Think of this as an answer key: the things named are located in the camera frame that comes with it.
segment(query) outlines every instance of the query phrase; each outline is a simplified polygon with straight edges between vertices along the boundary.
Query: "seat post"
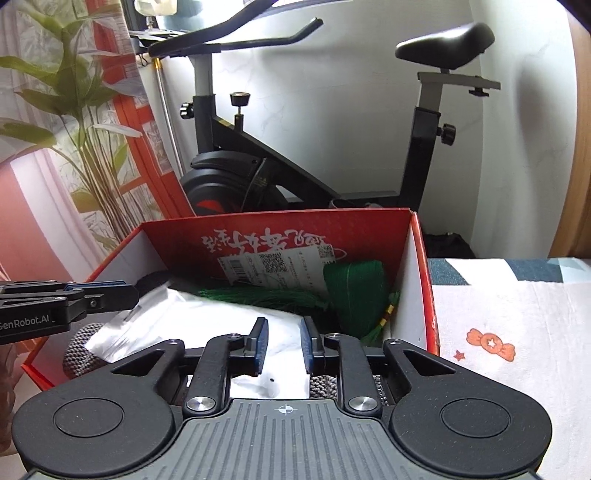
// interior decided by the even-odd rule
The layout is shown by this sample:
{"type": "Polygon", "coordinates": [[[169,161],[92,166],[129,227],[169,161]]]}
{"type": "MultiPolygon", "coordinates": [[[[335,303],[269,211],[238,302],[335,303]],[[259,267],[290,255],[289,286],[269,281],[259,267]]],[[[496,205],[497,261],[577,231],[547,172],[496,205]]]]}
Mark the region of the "seat post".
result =
{"type": "Polygon", "coordinates": [[[421,93],[418,106],[414,110],[413,128],[398,205],[418,212],[427,184],[427,176],[431,167],[431,158],[435,150],[435,141],[441,135],[439,119],[441,113],[441,95],[444,85],[461,85],[474,87],[470,93],[476,96],[487,95],[483,89],[501,89],[499,82],[493,82],[477,76],[450,73],[448,69],[437,72],[419,72],[421,93]]]}

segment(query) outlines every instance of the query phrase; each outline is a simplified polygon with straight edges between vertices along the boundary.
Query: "bike seat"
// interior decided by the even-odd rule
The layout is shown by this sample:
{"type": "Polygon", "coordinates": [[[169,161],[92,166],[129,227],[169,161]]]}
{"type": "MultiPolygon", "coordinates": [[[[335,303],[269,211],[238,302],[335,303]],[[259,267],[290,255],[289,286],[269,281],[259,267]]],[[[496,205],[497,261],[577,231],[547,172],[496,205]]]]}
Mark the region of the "bike seat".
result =
{"type": "Polygon", "coordinates": [[[439,33],[403,41],[396,57],[440,69],[455,70],[470,63],[495,42],[485,23],[471,23],[439,33]]]}

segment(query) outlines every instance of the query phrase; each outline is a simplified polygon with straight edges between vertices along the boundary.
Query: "handlebar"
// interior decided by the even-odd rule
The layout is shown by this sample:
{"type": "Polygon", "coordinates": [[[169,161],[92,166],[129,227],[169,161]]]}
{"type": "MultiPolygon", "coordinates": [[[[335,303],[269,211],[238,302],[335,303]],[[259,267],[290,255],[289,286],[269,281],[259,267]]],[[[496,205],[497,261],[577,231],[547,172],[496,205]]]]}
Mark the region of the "handlebar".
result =
{"type": "Polygon", "coordinates": [[[245,5],[238,13],[222,23],[154,43],[153,45],[150,45],[148,52],[152,58],[185,56],[182,54],[183,50],[207,43],[208,41],[218,40],[219,38],[235,32],[240,27],[243,27],[250,22],[250,20],[253,20],[261,13],[271,8],[277,1],[278,0],[252,0],[252,2],[245,5]]]}
{"type": "Polygon", "coordinates": [[[193,45],[188,48],[184,48],[181,53],[172,53],[171,57],[177,56],[191,56],[191,55],[203,55],[206,53],[220,53],[221,51],[228,50],[242,50],[244,48],[256,48],[256,47],[275,47],[280,45],[292,45],[305,39],[308,35],[318,30],[324,22],[320,18],[313,18],[299,32],[293,34],[291,37],[278,37],[278,38],[260,38],[258,40],[245,40],[235,41],[228,43],[204,43],[201,45],[193,45]]]}

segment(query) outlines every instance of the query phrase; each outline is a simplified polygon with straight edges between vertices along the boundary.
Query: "open cardboard box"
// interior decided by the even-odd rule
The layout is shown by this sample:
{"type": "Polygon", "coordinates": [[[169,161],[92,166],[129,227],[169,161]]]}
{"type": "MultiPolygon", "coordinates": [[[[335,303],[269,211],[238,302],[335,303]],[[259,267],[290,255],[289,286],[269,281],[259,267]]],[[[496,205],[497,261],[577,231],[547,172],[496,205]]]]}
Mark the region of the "open cardboard box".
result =
{"type": "MultiPolygon", "coordinates": [[[[91,275],[89,281],[135,284],[159,271],[199,272],[224,278],[218,258],[311,245],[332,245],[337,259],[380,260],[401,293],[395,322],[384,339],[401,338],[439,354],[439,334],[427,257],[417,215],[408,209],[329,209],[237,213],[140,225],[91,275]]],[[[115,313],[89,316],[69,332],[53,335],[31,352],[23,368],[42,389],[68,380],[64,351],[88,323],[106,323],[115,313]]]]}

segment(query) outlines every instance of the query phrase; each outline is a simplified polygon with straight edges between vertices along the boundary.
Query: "screw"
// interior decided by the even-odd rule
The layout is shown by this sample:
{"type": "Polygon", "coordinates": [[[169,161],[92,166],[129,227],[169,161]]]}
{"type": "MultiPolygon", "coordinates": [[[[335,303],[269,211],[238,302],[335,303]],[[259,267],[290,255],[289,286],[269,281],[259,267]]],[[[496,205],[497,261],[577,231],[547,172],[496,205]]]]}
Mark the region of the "screw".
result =
{"type": "Polygon", "coordinates": [[[189,410],[208,411],[216,406],[216,401],[209,397],[193,397],[189,398],[185,405],[189,410]]]}
{"type": "Polygon", "coordinates": [[[349,407],[357,411],[370,411],[377,406],[378,402],[371,397],[355,397],[349,400],[349,407]]]}

